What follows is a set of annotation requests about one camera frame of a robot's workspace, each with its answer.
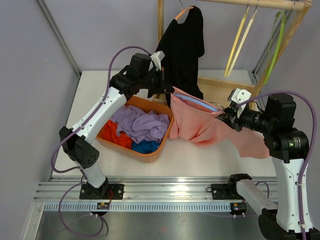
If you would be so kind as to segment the light blue clothes hanger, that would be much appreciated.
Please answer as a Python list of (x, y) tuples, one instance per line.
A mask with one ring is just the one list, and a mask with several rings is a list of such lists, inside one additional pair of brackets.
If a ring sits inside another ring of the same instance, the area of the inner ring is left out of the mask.
[(212, 112), (216, 113), (222, 110), (221, 108), (217, 108), (207, 102), (204, 102), (202, 100), (199, 100), (191, 96), (187, 96), (180, 93), (174, 93), (173, 96), (180, 99), (183, 103), (187, 104), (188, 106), (198, 110), (202, 110), (202, 111), (206, 110), (209, 113), (212, 113)]

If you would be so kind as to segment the pink t shirt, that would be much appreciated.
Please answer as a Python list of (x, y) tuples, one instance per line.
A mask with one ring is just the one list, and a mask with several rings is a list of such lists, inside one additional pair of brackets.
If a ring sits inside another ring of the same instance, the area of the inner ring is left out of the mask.
[(186, 97), (191, 95), (177, 87), (173, 89), (174, 93), (170, 95), (170, 108), (174, 121), (169, 132), (170, 139), (182, 138), (202, 147), (229, 140), (242, 158), (265, 159), (270, 156), (261, 134), (247, 128), (237, 132), (217, 119), (222, 113), (221, 110), (210, 111), (194, 102), (182, 100), (176, 95)]

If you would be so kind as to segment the purple t shirt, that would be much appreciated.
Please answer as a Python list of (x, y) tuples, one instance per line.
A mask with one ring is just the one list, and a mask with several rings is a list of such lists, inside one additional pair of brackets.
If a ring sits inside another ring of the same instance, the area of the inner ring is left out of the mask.
[(123, 105), (110, 120), (118, 124), (118, 133), (124, 132), (137, 144), (143, 140), (161, 143), (171, 122), (166, 114), (157, 114), (152, 110), (144, 112), (133, 105)]

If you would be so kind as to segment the cream clothes hanger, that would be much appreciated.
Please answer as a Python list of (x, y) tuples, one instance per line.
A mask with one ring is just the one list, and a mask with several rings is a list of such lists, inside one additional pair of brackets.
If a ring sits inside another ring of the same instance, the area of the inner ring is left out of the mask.
[(258, 8), (259, 3), (260, 3), (260, 1), (258, 0), (257, 3), (256, 3), (256, 6), (255, 6), (254, 12), (253, 12), (250, 20), (248, 21), (247, 26), (246, 26), (246, 28), (245, 28), (245, 30), (243, 32), (242, 38), (241, 38), (240, 42), (238, 42), (238, 44), (240, 45), (240, 49), (236, 51), (237, 59), (238, 59), (238, 57), (240, 55), (240, 52), (241, 52), (242, 47), (243, 47), (243, 45), (245, 43), (245, 40), (246, 40), (246, 38), (247, 38), (247, 36), (249, 34), (249, 31), (250, 31), (250, 29), (252, 27), (252, 24), (253, 24), (253, 22), (255, 20), (255, 17), (256, 17), (256, 14), (257, 14), (257, 8)]

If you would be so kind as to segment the yellow clothes hanger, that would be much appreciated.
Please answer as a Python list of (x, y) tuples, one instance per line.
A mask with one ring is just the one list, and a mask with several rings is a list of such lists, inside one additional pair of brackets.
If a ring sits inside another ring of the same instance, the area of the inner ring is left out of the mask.
[(250, 1), (248, 1), (247, 3), (247, 6), (246, 6), (246, 9), (245, 9), (245, 12), (244, 12), (244, 15), (240, 21), (240, 24), (239, 24), (239, 27), (237, 29), (237, 32), (236, 32), (236, 35), (235, 35), (235, 38), (234, 38), (234, 41), (233, 41), (233, 44), (232, 44), (232, 47), (231, 47), (231, 50), (230, 50), (230, 54), (229, 54), (229, 57), (228, 57), (228, 60), (227, 60), (227, 64), (226, 64), (226, 67), (225, 67), (225, 70), (224, 70), (224, 77), (229, 77), (232, 70), (233, 70), (233, 67), (236, 63), (236, 60), (237, 60), (237, 53), (236, 51), (240, 49), (240, 44), (238, 44), (239, 42), (239, 38), (240, 38), (240, 35), (242, 33), (242, 30), (243, 30), (243, 27), (244, 27), (244, 24), (245, 24), (245, 21), (246, 21), (246, 18), (247, 18), (247, 15), (248, 15), (248, 12), (249, 12), (249, 4), (250, 4)]

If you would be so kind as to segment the blue t shirt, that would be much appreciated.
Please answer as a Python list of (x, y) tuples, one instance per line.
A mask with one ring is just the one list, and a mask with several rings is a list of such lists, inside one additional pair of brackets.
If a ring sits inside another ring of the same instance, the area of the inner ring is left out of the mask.
[(131, 144), (131, 150), (140, 154), (151, 154), (155, 152), (160, 145), (161, 143), (157, 141), (142, 140), (140, 143), (133, 142)]

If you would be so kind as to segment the green clothes hanger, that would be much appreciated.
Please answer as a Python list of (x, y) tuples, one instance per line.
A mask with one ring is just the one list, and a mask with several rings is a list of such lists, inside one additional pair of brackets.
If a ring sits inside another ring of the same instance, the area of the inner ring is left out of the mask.
[(266, 85), (269, 78), (270, 78), (270, 75), (273, 71), (273, 68), (276, 64), (276, 59), (277, 59), (277, 56), (279, 54), (279, 51), (280, 51), (280, 46), (281, 46), (281, 43), (282, 43), (282, 39), (283, 39), (283, 35), (284, 35), (284, 31), (285, 31), (285, 25), (286, 25), (286, 15), (285, 15), (285, 12), (284, 11), (279, 11), (276, 15), (275, 15), (275, 19), (274, 19), (274, 22), (273, 22), (273, 26), (272, 26), (272, 29), (274, 30), (274, 27), (276, 26), (276, 23), (278, 21), (278, 19), (280, 18), (279, 20), (279, 33), (278, 33), (278, 36), (276, 38), (276, 45), (275, 45), (275, 49), (274, 49), (274, 52), (273, 52), (273, 55), (272, 55), (272, 58), (270, 58), (270, 55), (271, 55), (271, 49), (272, 49), (272, 41), (273, 41), (273, 36), (271, 35), (270, 36), (270, 39), (269, 39), (269, 45), (268, 45), (268, 52), (267, 52), (267, 65), (265, 67), (265, 78), (264, 78), (264, 81), (263, 81), (263, 84)]

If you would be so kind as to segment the orange t shirt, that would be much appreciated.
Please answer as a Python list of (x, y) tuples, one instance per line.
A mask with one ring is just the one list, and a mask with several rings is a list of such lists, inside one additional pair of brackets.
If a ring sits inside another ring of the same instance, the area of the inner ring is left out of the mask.
[(98, 133), (98, 137), (126, 149), (132, 148), (133, 140), (123, 131), (117, 132), (118, 124), (108, 120)]

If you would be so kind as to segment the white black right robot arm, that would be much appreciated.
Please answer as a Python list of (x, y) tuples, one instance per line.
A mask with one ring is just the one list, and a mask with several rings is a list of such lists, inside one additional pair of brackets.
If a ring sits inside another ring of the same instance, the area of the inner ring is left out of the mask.
[(307, 137), (294, 127), (296, 92), (278, 90), (265, 96), (265, 109), (251, 110), (251, 93), (236, 88), (228, 97), (229, 107), (218, 118), (237, 132), (245, 128), (263, 135), (276, 173), (278, 201), (272, 202), (244, 173), (229, 177), (227, 193), (232, 198), (241, 196), (251, 206), (265, 239), (317, 240), (320, 232), (310, 218), (306, 187), (317, 132)]

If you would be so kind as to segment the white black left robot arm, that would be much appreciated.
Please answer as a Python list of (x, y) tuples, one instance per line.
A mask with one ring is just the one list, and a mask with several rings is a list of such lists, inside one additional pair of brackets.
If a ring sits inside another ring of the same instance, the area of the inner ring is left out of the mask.
[(100, 152), (93, 146), (103, 125), (141, 89), (148, 90), (148, 96), (173, 91), (165, 81), (161, 61), (162, 51), (152, 55), (136, 53), (130, 63), (109, 81), (106, 92), (90, 111), (71, 128), (62, 127), (59, 137), (63, 151), (76, 163), (84, 179), (80, 199), (103, 200), (123, 198), (123, 184), (110, 184), (98, 164)]

